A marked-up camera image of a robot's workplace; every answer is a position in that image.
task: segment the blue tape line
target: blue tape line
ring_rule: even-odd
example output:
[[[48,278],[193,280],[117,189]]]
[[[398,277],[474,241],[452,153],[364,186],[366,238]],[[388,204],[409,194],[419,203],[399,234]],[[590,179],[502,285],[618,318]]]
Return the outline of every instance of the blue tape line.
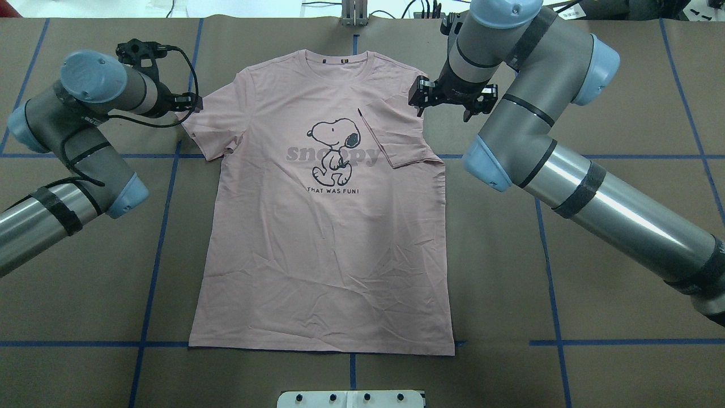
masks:
[[[48,31],[48,24],[50,24],[50,19],[46,18],[45,24],[43,24],[43,30],[41,31],[41,36],[38,38],[38,44],[36,45],[36,50],[33,53],[33,58],[30,59],[30,65],[28,66],[28,70],[25,72],[25,78],[22,80],[22,85],[20,86],[20,93],[18,93],[17,98],[15,100],[15,105],[13,105],[13,110],[16,110],[17,107],[20,106],[20,101],[22,101],[22,96],[25,94],[25,87],[28,85],[28,80],[30,79],[30,73],[33,72],[33,67],[36,65],[36,60],[38,59],[38,53],[41,50],[41,45],[43,44],[43,40],[45,39],[46,32]],[[5,144],[7,143],[7,137],[10,135],[10,130],[5,127],[5,133],[2,136],[2,141],[0,142],[0,153],[3,153],[5,151]]]
[[[141,344],[136,354],[136,369],[133,371],[133,382],[131,383],[131,394],[128,397],[128,408],[133,408],[136,405],[136,393],[138,392],[138,380],[141,378],[141,363],[144,361],[144,350],[145,348]]]
[[[672,51],[670,50],[670,41],[667,39],[667,30],[665,30],[665,20],[660,18],[660,30],[662,31],[662,39],[665,42],[665,50],[667,51],[667,58],[670,61],[670,68],[672,68],[672,75],[675,78],[675,83],[677,84],[677,91],[680,94],[680,99],[682,99],[682,104],[684,105],[684,111],[687,114],[687,120],[689,121],[689,127],[692,129],[692,135],[695,137],[695,144],[697,145],[697,151],[700,152],[700,157],[703,161],[703,166],[705,167],[705,173],[708,175],[708,182],[710,183],[710,189],[713,192],[713,197],[715,198],[715,204],[718,207],[718,212],[720,213],[720,221],[725,224],[725,211],[723,210],[722,202],[720,201],[720,194],[718,194],[718,188],[715,185],[715,180],[713,180],[713,174],[710,172],[710,165],[708,164],[708,160],[705,158],[705,149],[703,148],[703,143],[700,140],[700,135],[697,132],[697,127],[695,126],[695,120],[692,118],[692,112],[689,109],[689,104],[687,103],[687,98],[684,95],[684,90],[682,88],[682,83],[680,82],[679,75],[677,73],[677,68],[675,67],[675,61],[672,58]]]
[[[121,157],[125,159],[173,159],[176,155],[173,153],[123,153]],[[180,159],[203,159],[204,155],[201,153],[183,153],[178,157]],[[0,158],[55,159],[56,155],[53,153],[2,153]]]
[[[350,353],[350,389],[357,390],[357,359],[355,353]]]
[[[562,340],[564,346],[669,346],[669,345],[720,345],[725,338],[624,338],[611,340]],[[531,347],[558,346],[556,340],[532,340]]]
[[[564,401],[566,408],[571,408],[571,392],[569,390],[569,377],[566,373],[566,359],[564,358],[564,345],[561,340],[561,328],[559,325],[559,311],[556,307],[556,293],[554,291],[554,277],[551,273],[551,260],[549,258],[549,245],[546,241],[546,231],[544,230],[544,216],[542,215],[541,202],[538,198],[534,198],[536,204],[536,217],[539,220],[539,236],[544,247],[544,259],[546,260],[546,275],[549,280],[549,300],[551,303],[551,314],[554,319],[554,333],[556,335],[556,346],[559,353],[559,368],[561,369],[561,382],[564,387]]]
[[[199,56],[199,43],[202,42],[202,28],[204,27],[204,19],[199,19],[199,25],[196,27],[196,42],[194,43],[194,56],[191,58],[191,66],[196,69],[196,58]],[[194,76],[188,73],[188,91],[191,92],[191,86],[194,83]]]
[[[138,341],[8,340],[0,347],[138,347]]]
[[[196,28],[196,42],[194,44],[194,57],[191,65],[196,67],[196,58],[199,56],[199,43],[202,40],[202,28],[204,27],[204,19],[199,19],[199,25]],[[191,90],[191,82],[193,76],[189,73],[188,89]],[[181,152],[181,140],[176,143],[174,151],[174,162],[171,166],[171,177],[169,179],[169,187],[166,192],[166,202],[164,204],[164,216],[161,221],[161,231],[159,232],[159,242],[156,248],[156,257],[154,259],[154,270],[151,275],[151,284],[149,286],[149,297],[146,300],[146,312],[144,313],[144,326],[141,328],[141,344],[138,346],[138,354],[136,356],[136,368],[133,371],[133,382],[131,383],[131,392],[128,397],[128,408],[133,408],[136,404],[136,393],[138,392],[138,382],[141,378],[141,367],[144,362],[144,349],[146,348],[146,337],[149,332],[149,323],[151,321],[151,310],[154,304],[154,293],[156,291],[156,282],[159,276],[159,266],[161,264],[161,249],[164,246],[166,236],[166,226],[169,220],[169,207],[171,205],[171,197],[174,191],[174,183],[176,182],[176,171],[178,170],[179,156]]]
[[[582,155],[588,159],[699,160],[702,155]]]
[[[147,341],[146,348],[174,348],[174,347],[189,347],[188,341]]]

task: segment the white floor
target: white floor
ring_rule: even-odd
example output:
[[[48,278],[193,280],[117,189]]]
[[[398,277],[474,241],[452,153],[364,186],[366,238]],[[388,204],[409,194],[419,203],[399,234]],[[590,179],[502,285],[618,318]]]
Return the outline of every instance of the white floor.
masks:
[[[234,17],[322,17],[341,14],[340,5],[310,4],[300,0],[9,0],[24,17],[208,17],[215,14]],[[385,10],[395,17],[402,15],[408,0],[369,0],[368,12]],[[421,11],[424,0],[416,0],[406,13]],[[447,0],[443,12],[462,12],[468,4]]]

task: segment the t-shirt sleeve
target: t-shirt sleeve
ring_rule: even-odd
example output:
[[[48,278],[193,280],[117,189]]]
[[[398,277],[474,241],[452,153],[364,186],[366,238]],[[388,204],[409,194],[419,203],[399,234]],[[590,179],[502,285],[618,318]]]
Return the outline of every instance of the t-shirt sleeve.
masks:
[[[204,97],[204,109],[192,113],[181,124],[207,160],[231,153],[239,146],[253,116],[254,96],[252,76],[244,69],[230,84]]]
[[[393,168],[421,161],[442,163],[423,138],[423,119],[409,106],[406,95],[376,100],[359,113]]]

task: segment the cartoon dog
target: cartoon dog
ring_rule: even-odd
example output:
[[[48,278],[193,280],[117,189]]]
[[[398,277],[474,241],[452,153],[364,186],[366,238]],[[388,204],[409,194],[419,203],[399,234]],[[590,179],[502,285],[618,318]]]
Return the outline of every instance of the cartoon dog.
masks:
[[[322,158],[322,167],[316,166],[312,169],[312,177],[327,187],[347,184],[352,176],[352,166],[349,160],[342,160],[340,149],[352,149],[360,144],[360,130],[355,122],[348,118],[340,118],[332,123],[319,122],[307,135],[330,148]]]

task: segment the blue tape grid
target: blue tape grid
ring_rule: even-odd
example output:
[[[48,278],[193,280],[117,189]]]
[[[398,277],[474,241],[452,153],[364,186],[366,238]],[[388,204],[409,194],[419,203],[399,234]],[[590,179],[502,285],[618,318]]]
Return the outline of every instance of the blue tape grid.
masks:
[[[199,19],[199,26],[196,29],[196,43],[194,44],[194,57],[191,59],[191,65],[196,67],[196,59],[199,56],[199,42],[202,39],[202,29],[204,27],[204,19]],[[191,91],[191,74],[189,73],[188,90]],[[146,349],[146,337],[149,332],[149,323],[151,321],[151,310],[154,304],[154,293],[156,291],[156,282],[159,275],[159,266],[161,264],[161,249],[164,246],[166,236],[166,225],[169,220],[169,207],[171,204],[171,196],[174,191],[174,183],[176,181],[176,171],[178,170],[179,155],[181,151],[181,140],[176,143],[174,152],[174,161],[171,167],[171,177],[169,180],[169,188],[166,192],[166,202],[164,204],[164,216],[161,221],[161,231],[159,232],[159,242],[156,248],[156,258],[154,260],[154,271],[151,275],[151,284],[149,286],[149,297],[146,300],[146,313],[144,314],[144,326],[141,329],[141,342],[138,345],[138,354],[136,356],[136,368],[133,371],[133,382],[131,383],[130,396],[128,397],[128,408],[133,408],[136,404],[136,394],[138,392],[138,382],[141,378],[141,367],[144,362],[144,350]]]
[[[28,70],[25,74],[25,78],[22,82],[22,86],[20,87],[20,92],[16,98],[14,109],[17,108],[18,106],[20,106],[20,101],[22,101],[22,98],[25,93],[25,87],[28,84],[30,74],[36,63],[36,59],[37,59],[38,53],[40,51],[41,45],[45,39],[45,35],[46,35],[47,29],[49,26],[49,22],[50,22],[50,19],[46,19],[45,23],[43,24],[43,30],[41,31],[41,35],[38,39],[36,49],[33,53],[33,57],[28,66]],[[193,65],[196,64],[196,59],[198,56],[199,42],[201,41],[203,23],[204,23],[204,19],[201,19],[199,21],[199,27],[197,30],[194,58],[192,61]],[[713,180],[710,166],[708,163],[708,160],[725,159],[725,155],[706,155],[705,154],[703,144],[700,140],[700,135],[697,132],[697,128],[695,126],[695,122],[692,118],[692,113],[689,108],[689,104],[687,103],[687,98],[685,97],[684,90],[682,88],[682,83],[679,79],[679,74],[677,73],[675,62],[672,57],[672,53],[671,53],[671,49],[670,49],[669,40],[667,37],[667,32],[666,32],[665,25],[664,25],[664,20],[662,20],[662,19],[660,19],[660,29],[662,31],[663,41],[665,44],[665,48],[666,48],[668,60],[670,62],[670,66],[672,69],[672,73],[674,76],[674,80],[677,85],[677,89],[680,94],[685,112],[687,114],[687,119],[689,121],[690,128],[692,129],[693,137],[695,138],[695,143],[697,145],[699,154],[698,155],[648,155],[648,154],[584,155],[584,157],[587,157],[590,159],[701,160],[703,162],[703,167],[705,168],[705,172],[707,173],[708,182],[710,183],[710,188],[712,190],[713,197],[716,201],[718,211],[720,213],[723,223],[725,224],[725,211],[723,209],[722,202],[719,197],[719,193],[716,188],[715,182]],[[360,36],[357,34],[353,35],[353,39],[352,39],[353,54],[357,54],[357,44],[358,44],[359,37]],[[192,86],[192,78],[191,78],[191,76],[189,76],[188,88],[191,89],[191,86]],[[44,155],[44,154],[33,154],[33,153],[3,153],[6,143],[7,143],[8,136],[9,136],[9,131],[6,128],[2,141],[0,142],[0,158],[55,158],[54,155],[50,155],[50,154]],[[161,254],[161,249],[162,249],[164,238],[165,238],[165,230],[166,230],[166,225],[167,225],[167,221],[168,221],[170,199],[171,199],[171,196],[173,193],[176,171],[178,169],[178,161],[180,159],[204,158],[204,156],[201,154],[180,154],[180,148],[181,148],[181,143],[179,142],[179,143],[177,143],[175,152],[173,154],[154,154],[154,153],[122,154],[122,156],[124,158],[172,158],[173,159],[173,167],[172,167],[172,171],[171,171],[171,177],[169,180],[169,187],[167,190],[167,198],[166,198],[165,207],[164,207],[162,226],[161,226],[161,230],[159,232],[159,241],[158,241],[158,245],[157,245],[156,258],[154,261],[154,269],[152,272],[151,284],[149,286],[149,297],[147,298],[147,302],[146,302],[146,311],[144,314],[144,325],[142,328],[141,340],[140,341],[6,340],[6,341],[0,341],[0,347],[84,347],[84,348],[93,348],[93,347],[126,348],[126,347],[128,347],[128,348],[138,348],[138,355],[137,355],[137,359],[136,359],[136,369],[134,370],[133,384],[131,387],[129,403],[128,403],[129,407],[133,407],[135,405],[136,394],[138,392],[138,382],[141,377],[141,367],[142,367],[142,363],[143,363],[144,349],[145,348],[186,348],[189,346],[189,344],[185,341],[148,341],[146,339],[148,329],[149,329],[149,321],[150,321],[150,316],[151,316],[154,292],[155,292],[159,265],[160,265],[160,254]],[[462,156],[463,155],[460,155],[460,154],[441,154],[441,155],[439,155],[439,157],[441,159],[461,159]],[[725,338],[666,338],[666,339],[609,339],[609,340],[565,340],[565,339],[562,339],[559,316],[558,316],[558,309],[557,309],[556,297],[555,297],[555,286],[554,286],[554,280],[552,277],[549,251],[548,251],[548,246],[547,246],[547,241],[546,241],[546,232],[544,229],[544,223],[543,223],[543,217],[542,217],[541,203],[538,200],[535,200],[535,206],[536,206],[536,215],[537,215],[537,219],[539,222],[539,233],[540,233],[540,237],[542,240],[542,246],[544,248],[544,257],[545,257],[545,261],[546,261],[547,278],[548,278],[548,282],[549,282],[549,292],[550,292],[550,305],[551,305],[551,309],[552,309],[552,318],[553,318],[553,323],[554,323],[554,328],[555,328],[555,340],[531,340],[529,342],[529,345],[531,347],[556,347],[557,348],[558,355],[559,355],[559,362],[560,362],[560,371],[561,371],[561,376],[562,376],[563,391],[564,391],[565,402],[566,402],[567,408],[571,407],[571,392],[569,389],[568,376],[567,376],[567,372],[566,372],[566,358],[565,358],[565,352],[564,352],[565,347],[571,347],[571,346],[576,347],[576,346],[725,345]],[[462,340],[462,341],[457,341],[455,345],[457,347],[461,347],[465,344],[466,344],[466,341]],[[349,364],[350,364],[350,389],[352,389],[352,390],[357,389],[356,363],[357,363],[357,354],[351,353],[349,355]]]
[[[15,105],[13,105],[12,109],[16,110],[17,107],[20,106],[20,101],[22,101],[23,95],[25,95],[25,87],[28,85],[28,80],[30,79],[30,73],[33,72],[33,67],[36,66],[36,60],[38,59],[38,53],[41,50],[41,45],[43,45],[43,40],[45,39],[45,35],[48,32],[48,25],[50,24],[50,19],[46,18],[45,23],[43,24],[43,30],[41,31],[40,38],[38,38],[38,44],[36,45],[36,50],[33,52],[33,58],[30,59],[30,64],[28,66],[28,70],[25,71],[25,78],[22,80],[22,85],[20,86],[20,92],[17,94],[17,99],[15,100]],[[5,144],[7,143],[7,137],[10,135],[10,130],[5,127],[5,133],[2,135],[2,141],[0,142],[0,153],[3,153],[5,150]]]
[[[682,82],[680,82],[679,74],[677,73],[677,67],[675,66],[674,58],[672,58],[672,51],[670,50],[670,41],[667,38],[667,30],[665,29],[665,20],[660,18],[660,31],[662,31],[662,39],[665,43],[665,50],[667,51],[667,59],[670,61],[670,68],[672,68],[672,75],[674,76],[675,83],[677,84],[677,91],[680,94],[680,99],[682,100],[682,104],[684,106],[685,113],[687,114],[687,120],[689,121],[689,127],[692,129],[692,135],[695,138],[695,144],[697,144],[697,151],[700,153],[700,158],[703,161],[703,167],[705,167],[705,172],[708,175],[708,182],[710,183],[710,188],[713,191],[713,197],[715,197],[715,203],[718,206],[718,211],[720,213],[720,219],[722,220],[723,224],[725,224],[725,211],[723,211],[723,205],[720,200],[720,194],[718,194],[718,189],[715,186],[715,181],[713,180],[713,174],[710,172],[710,165],[708,164],[708,159],[705,157],[705,149],[703,148],[703,143],[700,140],[700,134],[697,132],[697,127],[695,126],[695,120],[692,119],[692,112],[689,109],[689,104],[687,103],[687,98],[684,95],[684,90],[682,88]]]

